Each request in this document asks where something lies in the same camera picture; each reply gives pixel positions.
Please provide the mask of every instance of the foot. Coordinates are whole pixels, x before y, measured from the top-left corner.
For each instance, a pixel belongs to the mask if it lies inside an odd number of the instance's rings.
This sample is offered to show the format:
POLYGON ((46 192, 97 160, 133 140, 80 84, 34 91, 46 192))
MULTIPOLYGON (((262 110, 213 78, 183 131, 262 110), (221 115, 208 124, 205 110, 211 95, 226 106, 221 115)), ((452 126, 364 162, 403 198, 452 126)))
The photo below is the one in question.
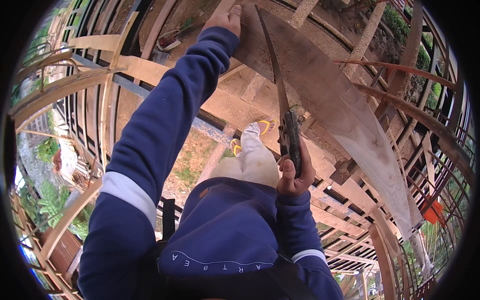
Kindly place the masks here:
POLYGON ((263 135, 275 128, 276 121, 273 119, 273 117, 269 117, 265 120, 258 121, 257 124, 258 128, 260 128, 260 135, 263 135))
POLYGON ((233 152, 233 155, 238 156, 241 153, 241 145, 239 139, 233 139, 230 142, 230 149, 233 152))

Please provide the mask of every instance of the white sleeve cuff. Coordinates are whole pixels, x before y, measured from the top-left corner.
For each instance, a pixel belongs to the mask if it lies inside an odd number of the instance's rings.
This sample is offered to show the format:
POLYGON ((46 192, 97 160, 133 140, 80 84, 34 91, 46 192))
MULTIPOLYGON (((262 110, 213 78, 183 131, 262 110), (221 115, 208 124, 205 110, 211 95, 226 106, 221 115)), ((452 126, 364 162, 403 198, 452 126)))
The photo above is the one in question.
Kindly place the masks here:
POLYGON ((304 258, 305 256, 319 257, 321 260, 325 262, 326 265, 328 265, 327 260, 325 259, 325 254, 322 251, 317 249, 308 249, 308 250, 303 250, 298 252, 297 254, 292 256, 293 263, 296 263, 298 260, 300 260, 301 258, 304 258))
POLYGON ((103 186, 100 188, 100 192, 122 199, 140 210, 145 214, 155 229, 155 204, 150 196, 135 181, 121 173, 111 171, 102 176, 102 183, 103 186))

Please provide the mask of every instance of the blue sweatshirt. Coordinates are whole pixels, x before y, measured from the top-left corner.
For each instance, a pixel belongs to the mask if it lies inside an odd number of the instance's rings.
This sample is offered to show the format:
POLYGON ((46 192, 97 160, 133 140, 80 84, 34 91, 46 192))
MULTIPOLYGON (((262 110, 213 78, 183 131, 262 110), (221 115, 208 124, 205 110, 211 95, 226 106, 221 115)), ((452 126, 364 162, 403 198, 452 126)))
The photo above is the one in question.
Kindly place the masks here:
MULTIPOLYGON (((80 261, 78 285, 87 300, 132 298, 137 262, 156 244, 156 206, 164 181, 238 43, 225 28, 202 31, 123 129, 102 178, 80 261)), ((209 179, 193 189, 159 269, 186 278, 268 268, 277 259, 274 231, 285 239, 299 277, 319 299, 343 298, 325 262, 310 193, 284 196, 272 187, 230 178, 209 179)))

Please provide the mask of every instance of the hand saw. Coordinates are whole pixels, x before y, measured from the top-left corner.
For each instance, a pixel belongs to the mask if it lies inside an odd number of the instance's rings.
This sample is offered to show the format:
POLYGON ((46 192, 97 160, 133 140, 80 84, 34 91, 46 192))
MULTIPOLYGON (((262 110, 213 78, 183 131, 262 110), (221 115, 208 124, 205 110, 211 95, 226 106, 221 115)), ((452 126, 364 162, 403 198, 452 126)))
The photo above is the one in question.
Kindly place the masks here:
POLYGON ((256 4, 255 9, 257 10, 260 23, 264 30, 268 51, 270 52, 270 58, 272 60, 276 89, 278 92, 278 102, 280 105, 280 125, 278 127, 280 138, 278 139, 278 142, 280 143, 280 154, 282 156, 290 154, 290 159, 295 166, 295 178, 297 178, 301 174, 300 129, 297 122, 297 114, 295 111, 291 110, 288 105, 287 93, 285 91, 280 65, 278 64, 272 40, 270 39, 270 34, 268 33, 262 13, 256 4))

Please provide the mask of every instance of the hand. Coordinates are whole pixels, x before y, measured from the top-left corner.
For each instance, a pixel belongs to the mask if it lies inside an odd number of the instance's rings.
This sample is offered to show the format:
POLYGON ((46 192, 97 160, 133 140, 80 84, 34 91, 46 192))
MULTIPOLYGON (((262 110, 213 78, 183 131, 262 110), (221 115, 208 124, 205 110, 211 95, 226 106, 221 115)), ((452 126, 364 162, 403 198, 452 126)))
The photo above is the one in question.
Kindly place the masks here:
POLYGON ((278 165, 280 171, 283 172, 282 178, 276 186, 276 190, 287 196, 299 196, 306 192, 315 180, 317 173, 312 166, 312 158, 308 153, 307 145, 300 138, 300 157, 301 157, 301 174, 295 178, 295 167, 293 161, 290 160, 290 155, 283 156, 278 165))
POLYGON ((234 7, 232 7, 230 12, 218 14, 215 17, 211 17, 210 20, 205 23, 202 31, 209 27, 220 26, 230 30, 240 38, 240 15, 241 6, 235 5, 234 7))

